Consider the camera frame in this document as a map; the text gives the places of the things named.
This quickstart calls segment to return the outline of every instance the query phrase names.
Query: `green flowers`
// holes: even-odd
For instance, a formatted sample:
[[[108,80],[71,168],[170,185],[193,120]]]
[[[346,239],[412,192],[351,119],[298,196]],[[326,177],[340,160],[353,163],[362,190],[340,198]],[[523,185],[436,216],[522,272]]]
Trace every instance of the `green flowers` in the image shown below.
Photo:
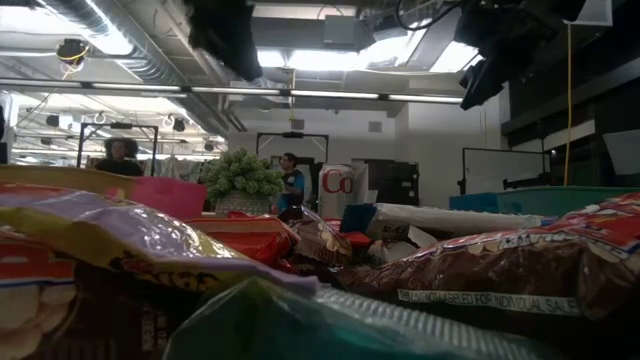
[[[258,159],[247,149],[227,151],[220,159],[202,167],[201,179],[207,186],[210,199],[216,200],[233,190],[249,194],[273,196],[284,191],[280,173],[269,170],[267,159]]]

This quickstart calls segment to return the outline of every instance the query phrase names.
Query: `person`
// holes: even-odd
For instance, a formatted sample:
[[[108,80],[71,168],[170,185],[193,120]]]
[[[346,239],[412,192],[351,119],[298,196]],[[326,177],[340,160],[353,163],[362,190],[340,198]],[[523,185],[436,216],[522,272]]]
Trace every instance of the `person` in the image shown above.
[[[278,213],[291,206],[301,206],[304,200],[304,175],[296,166],[298,158],[292,153],[285,153],[280,159],[280,167],[284,170],[284,193],[278,199]]]
[[[142,176],[144,171],[135,160],[138,154],[138,143],[132,139],[108,139],[104,147],[107,158],[96,164],[96,170],[124,176]]]

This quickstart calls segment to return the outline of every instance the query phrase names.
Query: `ceiling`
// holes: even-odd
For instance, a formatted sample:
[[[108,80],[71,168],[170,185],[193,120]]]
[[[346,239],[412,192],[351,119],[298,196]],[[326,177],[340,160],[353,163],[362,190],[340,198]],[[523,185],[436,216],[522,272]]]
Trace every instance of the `ceiling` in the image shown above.
[[[179,0],[92,0],[95,7],[84,9],[81,8],[84,0],[39,2],[47,7],[0,6],[0,72],[7,74],[4,76],[249,86],[209,55],[188,46],[189,28]],[[474,53],[468,53],[468,49],[464,56],[460,52],[452,53],[459,12],[452,12],[429,31],[396,34],[368,47],[375,42],[373,30],[377,31],[382,24],[380,20],[391,14],[395,0],[254,2],[257,5],[252,27],[265,72],[262,86],[290,86],[295,78],[296,88],[310,90],[464,94],[455,71],[467,66]],[[416,8],[428,2],[430,0],[407,0]],[[101,26],[92,25],[98,21],[95,16],[83,19],[95,8],[101,11],[98,17]],[[351,49],[336,50],[335,46],[327,45],[325,24],[337,17],[350,16],[355,17],[356,26],[362,24],[358,29],[365,29],[365,35],[358,36],[349,45]],[[81,39],[90,45],[90,52],[78,71],[70,72],[55,56],[56,48],[64,39]],[[448,53],[453,56],[445,59]],[[278,67],[282,65],[297,68],[295,75]],[[442,73],[430,73],[430,70]],[[164,141],[158,149],[160,153],[202,154],[207,140],[218,140],[218,136],[226,137],[230,132],[252,131],[242,122],[241,110],[265,111],[290,106],[288,99],[213,94],[189,94],[184,99],[174,99],[153,94],[143,97],[136,93],[121,96],[12,93],[21,103],[19,119],[26,118],[18,125],[16,146],[38,149],[47,146],[41,145],[35,135],[55,135],[53,141],[62,149],[75,150],[78,146],[77,139],[60,138],[77,136],[77,126],[52,128],[45,124],[47,116],[71,116],[75,122],[82,122],[92,121],[99,115],[98,119],[106,117],[106,124],[119,121],[158,126],[159,137]],[[320,98],[295,101],[299,109],[381,111],[388,117],[395,117],[401,106],[381,101]],[[175,132],[170,126],[172,119],[178,118],[185,119],[184,132]],[[101,131],[110,136],[125,135],[109,128]],[[141,142],[147,135],[127,134]],[[176,139],[184,141],[176,144]],[[100,151],[103,140],[89,141],[86,146],[89,151]],[[224,149],[224,144],[219,144],[219,148]]]

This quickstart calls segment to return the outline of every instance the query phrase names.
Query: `fluorescent light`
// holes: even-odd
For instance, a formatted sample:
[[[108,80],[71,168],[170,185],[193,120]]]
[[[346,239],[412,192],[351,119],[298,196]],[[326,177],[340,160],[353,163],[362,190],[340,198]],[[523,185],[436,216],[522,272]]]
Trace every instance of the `fluorescent light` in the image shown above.
[[[138,85],[138,84],[111,84],[95,83],[96,89],[139,90],[139,91],[180,91],[180,86],[170,85]]]
[[[282,53],[277,50],[258,50],[258,62],[262,67],[282,67],[286,65]]]
[[[457,41],[452,41],[429,71],[439,73],[458,72],[462,70],[476,54],[478,54],[478,49]]]
[[[305,97],[330,97],[330,98],[343,98],[343,99],[378,99],[378,94],[370,93],[349,93],[338,91],[322,91],[322,90],[291,90],[293,96],[305,96]]]
[[[0,85],[17,85],[17,86],[43,86],[57,88],[79,88],[82,85],[78,82],[67,81],[41,81],[31,79],[2,79]]]
[[[179,98],[179,99],[184,99],[187,97],[187,94],[167,94],[167,93],[154,93],[154,92],[143,92],[140,93],[140,96],[146,96],[146,97],[160,97],[160,98]]]
[[[34,158],[34,157],[31,157],[31,156],[27,156],[27,157],[23,157],[23,158],[18,158],[18,160],[19,160],[19,161],[23,161],[23,162],[28,162],[28,163],[37,163],[37,162],[39,162],[39,161],[40,161],[40,160],[38,160],[38,159],[36,159],[36,158]]]
[[[462,98],[445,97],[445,96],[429,96],[429,95],[389,95],[391,101],[406,102],[425,102],[440,104],[460,104]]]
[[[16,154],[48,154],[48,155],[78,155],[74,150],[54,150],[54,149],[11,149]],[[82,155],[104,155],[102,151],[83,151]]]
[[[310,71],[349,71],[357,69],[358,63],[358,54],[355,52],[320,50],[296,50],[289,60],[292,68]]]
[[[48,155],[78,155],[76,151],[73,150],[45,150],[45,149],[12,149],[11,150],[17,154],[48,154]],[[82,155],[84,156],[104,156],[104,153],[101,151],[83,151]],[[139,154],[139,160],[148,160],[151,159],[151,154]],[[219,152],[213,152],[211,155],[174,155],[176,158],[180,160],[213,160],[220,158]],[[171,157],[170,154],[156,154],[156,159],[164,160]]]
[[[178,160],[214,160],[220,158],[220,153],[211,153],[211,155],[173,155]],[[170,154],[156,154],[157,160],[165,160],[171,157]],[[138,160],[149,160],[151,159],[151,154],[139,154]]]
[[[212,88],[212,87],[194,87],[191,88],[195,92],[210,92],[215,94],[230,95],[280,95],[279,90],[275,89],[253,89],[253,88]]]

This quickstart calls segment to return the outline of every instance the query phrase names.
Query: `metal frame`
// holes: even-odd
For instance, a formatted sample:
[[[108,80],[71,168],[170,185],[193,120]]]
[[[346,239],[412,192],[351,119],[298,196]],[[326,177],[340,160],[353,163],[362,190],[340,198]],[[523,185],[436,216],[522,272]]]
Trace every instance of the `metal frame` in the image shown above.
[[[540,154],[542,157],[542,172],[547,172],[547,164],[544,161],[544,156],[546,155],[544,152],[536,152],[536,151],[516,151],[516,150],[498,150],[498,149],[482,149],[482,148],[462,148],[462,180],[458,181],[458,186],[460,187],[460,195],[467,194],[467,150],[474,151],[490,151],[490,152],[508,152],[508,153],[517,153],[517,154]]]
[[[325,157],[324,161],[325,161],[325,164],[329,162],[329,135],[301,134],[302,135],[301,137],[294,138],[294,137],[290,137],[290,136],[285,136],[286,134],[287,134],[286,132],[285,133],[260,133],[259,132],[258,135],[256,136],[256,155],[257,156],[260,155],[260,149],[261,149],[261,147],[260,147],[260,138],[263,137],[263,136],[281,136],[281,137],[283,137],[285,139],[303,139],[303,138],[306,138],[306,137],[323,138],[327,143],[327,148],[324,149],[324,155],[325,155],[324,156]]]
[[[84,130],[89,126],[93,127],[93,130],[85,138]],[[155,125],[133,125],[133,124],[125,124],[125,123],[111,123],[108,125],[97,124],[97,123],[80,124],[80,138],[78,141],[78,161],[77,161],[76,167],[80,167],[82,165],[82,148],[84,147],[85,141],[89,140],[98,130],[102,129],[105,126],[108,126],[111,129],[116,129],[116,130],[130,130],[133,128],[138,128],[141,130],[142,129],[153,130],[153,150],[151,153],[151,176],[153,176],[155,174],[155,167],[156,167],[156,150],[158,147],[158,131],[159,131],[159,127]]]

